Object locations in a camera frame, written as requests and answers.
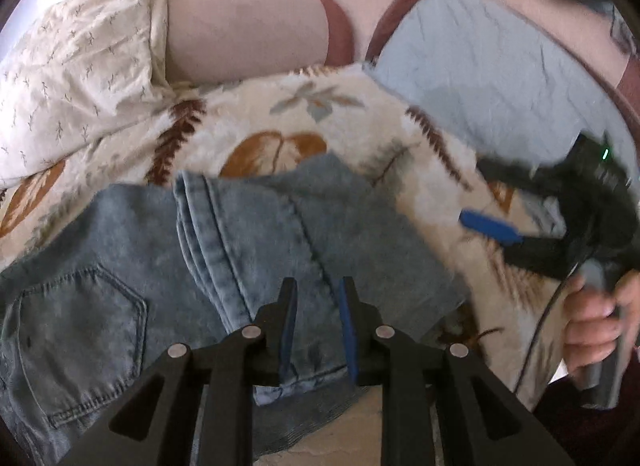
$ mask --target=fern pattern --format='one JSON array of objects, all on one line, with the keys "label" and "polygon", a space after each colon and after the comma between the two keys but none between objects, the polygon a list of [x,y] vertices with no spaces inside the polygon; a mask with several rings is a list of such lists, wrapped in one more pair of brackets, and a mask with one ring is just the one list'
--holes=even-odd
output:
[{"label": "fern pattern", "polygon": [[545,279],[533,272],[505,264],[502,249],[495,240],[483,238],[483,242],[500,290],[515,305],[532,313],[537,312],[545,300]]},{"label": "fern pattern", "polygon": [[206,106],[201,99],[186,100],[172,108],[174,123],[158,138],[159,144],[154,151],[153,163],[145,175],[147,184],[167,184],[175,155],[187,138],[195,133],[196,125],[202,122],[199,115],[205,113]]},{"label": "fern pattern", "polygon": [[311,67],[298,68],[289,74],[306,76],[307,78],[321,78],[340,72],[340,67],[328,67],[327,65],[312,65]]},{"label": "fern pattern", "polygon": [[454,313],[440,321],[436,330],[438,331],[436,341],[439,346],[448,347],[454,343],[462,343],[487,362],[488,357],[482,348],[482,339],[491,334],[502,334],[505,328],[495,327],[480,332],[473,307],[465,302]]},{"label": "fern pattern", "polygon": [[471,187],[471,184],[469,184],[462,176],[462,172],[456,166],[456,163],[451,158],[449,151],[447,150],[446,141],[442,134],[435,128],[435,126],[433,126],[429,116],[416,106],[410,106],[406,110],[405,114],[420,126],[422,134],[427,138],[427,141],[429,141],[430,146],[436,152],[438,159],[442,162],[442,165],[449,173],[449,176],[462,186],[465,191],[472,191],[473,188]]},{"label": "fern pattern", "polygon": [[414,161],[411,149],[412,146],[393,139],[361,166],[360,173],[373,188],[395,197],[402,190],[402,175]]}]

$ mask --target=jeans back pocket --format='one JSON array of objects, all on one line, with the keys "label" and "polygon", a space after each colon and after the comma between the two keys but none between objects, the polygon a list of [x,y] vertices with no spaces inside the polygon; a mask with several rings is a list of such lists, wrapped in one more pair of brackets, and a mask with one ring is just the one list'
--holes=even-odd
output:
[{"label": "jeans back pocket", "polygon": [[105,269],[68,274],[17,302],[24,379],[50,427],[108,404],[140,375],[146,303]]}]

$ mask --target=jeans seam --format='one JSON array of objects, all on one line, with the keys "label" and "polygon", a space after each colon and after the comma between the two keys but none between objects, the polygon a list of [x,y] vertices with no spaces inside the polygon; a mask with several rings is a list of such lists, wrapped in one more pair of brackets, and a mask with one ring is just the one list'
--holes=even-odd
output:
[{"label": "jeans seam", "polygon": [[238,294],[240,296],[240,298],[242,299],[242,304],[244,306],[244,310],[247,313],[247,315],[249,316],[249,318],[251,318],[251,311],[249,310],[249,305],[246,302],[246,297],[244,296],[244,293],[242,292],[242,288],[240,287],[240,282],[238,280],[238,272],[234,266],[234,263],[229,255],[229,251],[228,248],[226,246],[226,240],[225,237],[222,235],[222,230],[220,229],[220,223],[218,222],[218,215],[217,215],[217,211],[216,211],[216,206],[214,204],[214,200],[213,198],[215,197],[215,191],[211,188],[210,185],[210,181],[207,178],[202,177],[202,179],[204,180],[205,186],[207,188],[207,198],[209,201],[209,206],[211,209],[211,213],[212,213],[212,217],[213,217],[213,223],[216,226],[216,230],[218,232],[218,236],[220,238],[220,245],[222,246],[222,249],[225,252],[225,258],[226,261],[228,262],[229,265],[229,269],[231,270],[231,276],[233,276],[234,282],[236,284],[236,289],[238,289]]},{"label": "jeans seam", "polygon": [[318,252],[314,249],[313,245],[311,244],[309,233],[306,229],[304,221],[302,220],[302,215],[300,215],[300,212],[298,211],[298,207],[296,206],[296,203],[290,197],[290,195],[284,195],[284,197],[289,203],[289,207],[292,211],[293,216],[295,216],[295,218],[300,223],[300,229],[302,231],[302,239],[304,240],[304,242],[306,243],[306,246],[308,247],[308,250],[311,256],[311,264],[314,264],[318,267],[320,279],[322,280],[322,282],[324,282],[325,286],[329,288],[329,296],[331,296],[331,299],[334,301],[334,305],[337,306],[338,301],[337,301],[337,298],[335,297],[334,287],[332,287],[331,279],[329,278],[329,274],[324,268],[324,265],[322,265],[322,262],[320,262]]}]

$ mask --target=leaf pattern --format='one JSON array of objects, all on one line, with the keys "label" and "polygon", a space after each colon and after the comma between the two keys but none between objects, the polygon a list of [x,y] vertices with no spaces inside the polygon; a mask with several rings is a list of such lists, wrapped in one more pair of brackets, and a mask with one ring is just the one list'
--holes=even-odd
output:
[{"label": "leaf pattern", "polygon": [[236,147],[220,170],[220,176],[242,178],[290,171],[302,160],[326,151],[326,142],[316,133],[284,137],[279,131],[261,131]]},{"label": "leaf pattern", "polygon": [[104,162],[94,171],[85,173],[84,181],[80,178],[79,183],[63,191],[60,201],[38,219],[18,259],[42,247],[57,230],[70,222],[70,214],[75,208],[87,205],[95,192],[113,182],[113,173],[119,161],[120,157],[117,154],[112,155],[109,162]]},{"label": "leaf pattern", "polygon": [[442,134],[433,126],[429,116],[416,106],[410,106],[406,110],[406,115],[413,119],[413,121],[415,121],[418,126],[420,126],[422,134],[427,138],[427,141],[429,141],[430,146],[436,152],[436,155],[449,173],[449,176],[460,186],[462,186],[465,191],[472,191],[473,188],[471,187],[471,184],[469,184],[465,180],[465,178],[463,178],[462,172],[459,170],[459,168],[456,166],[456,163],[449,155],[449,151],[447,150],[447,143],[442,137]]},{"label": "leaf pattern", "polygon": [[396,197],[402,190],[402,174],[414,161],[411,154],[411,146],[403,144],[398,139],[393,139],[388,145],[382,147],[379,153],[375,153],[360,168],[374,188],[383,189],[390,196]]},{"label": "leaf pattern", "polygon": [[538,312],[545,301],[545,279],[533,272],[505,264],[500,245],[485,237],[482,237],[482,241],[500,290],[515,305],[532,313]]},{"label": "leaf pattern", "polygon": [[195,133],[196,125],[202,122],[199,115],[206,113],[206,107],[201,99],[186,100],[176,104],[171,113],[174,123],[158,138],[153,163],[145,175],[147,184],[167,184],[175,155],[187,138]]},{"label": "leaf pattern", "polygon": [[61,160],[48,170],[36,173],[22,181],[11,197],[0,223],[0,239],[11,233],[42,202],[64,169],[65,160]]},{"label": "leaf pattern", "polygon": [[328,67],[327,65],[312,65],[311,67],[299,68],[292,70],[289,74],[297,76],[306,76],[308,78],[320,78],[322,76],[331,76],[340,72],[340,67]]},{"label": "leaf pattern", "polygon": [[508,215],[511,211],[511,203],[513,202],[515,190],[506,186],[502,182],[491,182],[488,186],[498,204],[498,207],[505,215]]},{"label": "leaf pattern", "polygon": [[436,331],[438,332],[437,343],[439,346],[448,347],[454,343],[462,343],[487,362],[481,340],[491,334],[502,334],[505,328],[496,327],[480,332],[473,306],[465,302],[455,312],[441,320],[436,326]]},{"label": "leaf pattern", "polygon": [[270,114],[283,113],[290,108],[294,108],[303,100],[306,100],[308,113],[316,123],[329,117],[334,113],[334,104],[344,107],[364,108],[364,104],[352,96],[335,95],[337,86],[330,86],[324,90],[314,92],[316,84],[313,81],[307,81],[302,84],[293,97],[277,102],[270,110]]}]

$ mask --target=black cable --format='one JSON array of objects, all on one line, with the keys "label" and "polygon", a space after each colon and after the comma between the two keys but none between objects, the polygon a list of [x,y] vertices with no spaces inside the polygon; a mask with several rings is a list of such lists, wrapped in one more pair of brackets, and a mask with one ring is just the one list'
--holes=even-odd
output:
[{"label": "black cable", "polygon": [[585,262],[585,259],[581,258],[574,264],[574,266],[571,268],[571,271],[569,271],[569,274],[566,277],[564,277],[564,280],[562,280],[562,282],[560,282],[560,285],[558,285],[556,292],[553,293],[553,296],[551,297],[549,302],[546,304],[546,307],[542,312],[542,316],[540,316],[540,320],[538,321],[538,325],[536,325],[536,330],[533,332],[533,337],[531,338],[531,343],[529,344],[529,349],[527,350],[527,356],[524,359],[524,365],[522,366],[522,370],[520,371],[520,376],[518,377],[516,387],[513,390],[513,393],[516,396],[520,391],[520,387],[522,386],[522,382],[524,380],[524,375],[526,374],[527,369],[529,368],[529,362],[531,361],[531,356],[533,355],[533,349],[535,348],[536,343],[538,343],[538,339],[540,338],[540,333],[542,332],[542,327],[545,325],[545,321],[548,318],[549,314],[551,313],[551,309],[554,308],[554,305],[560,298],[560,295],[562,294],[562,291],[566,287],[566,284],[569,281],[569,278],[572,277],[574,272],[577,271],[577,269],[584,262]]}]

